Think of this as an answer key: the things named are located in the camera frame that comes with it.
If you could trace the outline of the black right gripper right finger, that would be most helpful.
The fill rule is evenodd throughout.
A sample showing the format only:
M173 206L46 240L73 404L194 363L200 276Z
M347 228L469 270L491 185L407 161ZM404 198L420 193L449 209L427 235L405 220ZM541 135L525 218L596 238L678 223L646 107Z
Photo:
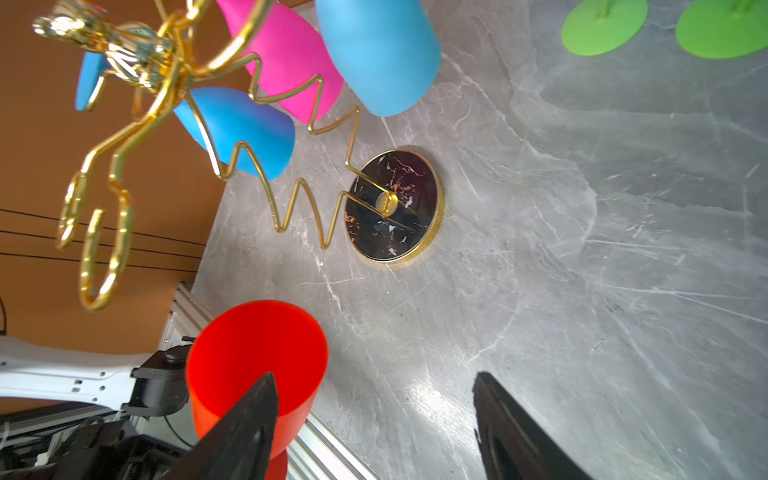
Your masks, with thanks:
M490 480L591 480L489 372L477 374L476 438Z

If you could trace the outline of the light blue wine glass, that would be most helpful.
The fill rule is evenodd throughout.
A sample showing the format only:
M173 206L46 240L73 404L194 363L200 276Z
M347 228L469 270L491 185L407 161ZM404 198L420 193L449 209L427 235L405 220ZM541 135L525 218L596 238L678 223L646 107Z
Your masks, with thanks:
M99 77L109 65L103 54L86 52L80 69L75 109L85 111ZM238 141L250 144L268 180L278 178L288 166L295 145L295 125L291 117L269 105L254 103L245 92L224 87L191 90L203 120L220 156L229 163ZM192 138L204 149L207 145L186 100L174 113Z

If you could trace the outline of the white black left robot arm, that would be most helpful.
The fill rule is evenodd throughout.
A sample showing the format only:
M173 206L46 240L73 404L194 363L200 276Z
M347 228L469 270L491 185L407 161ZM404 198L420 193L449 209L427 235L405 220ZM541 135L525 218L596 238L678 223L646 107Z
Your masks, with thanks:
M182 449L139 434L132 416L167 417L189 400L185 383L191 347L152 354L110 355L1 339L1 394L107 408L119 419L84 420L46 465L12 468L4 479L165 479Z

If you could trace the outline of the teal blue wine glass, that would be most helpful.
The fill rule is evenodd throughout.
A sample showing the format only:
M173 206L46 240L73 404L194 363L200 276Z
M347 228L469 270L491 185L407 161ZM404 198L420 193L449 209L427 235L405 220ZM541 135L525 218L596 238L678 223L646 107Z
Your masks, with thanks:
M403 113L432 86L441 61L438 37L419 1L317 1L330 57L375 116Z

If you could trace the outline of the green wine glass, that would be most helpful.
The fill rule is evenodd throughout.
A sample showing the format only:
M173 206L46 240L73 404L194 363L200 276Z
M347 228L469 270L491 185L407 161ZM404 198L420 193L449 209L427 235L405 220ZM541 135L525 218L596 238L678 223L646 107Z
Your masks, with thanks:
M767 47L767 0L697 0L676 26L679 45L706 59L731 59Z
M644 25L647 0L584 0L561 30L564 47L580 56L602 55L627 43Z

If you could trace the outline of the red wine glass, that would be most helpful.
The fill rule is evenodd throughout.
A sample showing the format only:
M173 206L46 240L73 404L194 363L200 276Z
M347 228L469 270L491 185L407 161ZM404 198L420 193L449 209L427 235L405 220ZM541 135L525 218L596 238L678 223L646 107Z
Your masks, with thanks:
M268 479L287 477L287 447L307 420L329 361L320 323L302 308L277 300L247 302L211 321L186 365L196 433L205 436L266 373L276 381L279 413Z

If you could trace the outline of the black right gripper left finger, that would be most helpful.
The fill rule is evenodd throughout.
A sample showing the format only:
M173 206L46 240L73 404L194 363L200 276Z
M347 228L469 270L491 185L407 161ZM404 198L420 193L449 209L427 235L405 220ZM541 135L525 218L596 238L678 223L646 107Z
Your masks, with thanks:
M278 410L274 375L266 373L164 477L178 480L265 479Z

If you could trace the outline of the magenta wine glass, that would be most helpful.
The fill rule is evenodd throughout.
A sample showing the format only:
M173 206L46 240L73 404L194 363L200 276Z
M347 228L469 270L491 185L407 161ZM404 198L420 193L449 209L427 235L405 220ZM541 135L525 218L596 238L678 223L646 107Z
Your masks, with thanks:
M230 34L234 37L243 26L256 1L216 1ZM316 120L332 109L344 85L321 35L292 9L275 3L246 53L262 59L260 89L267 96L282 94L298 87L315 74L323 77L323 92ZM278 101L298 121L308 124L316 99L317 85Z

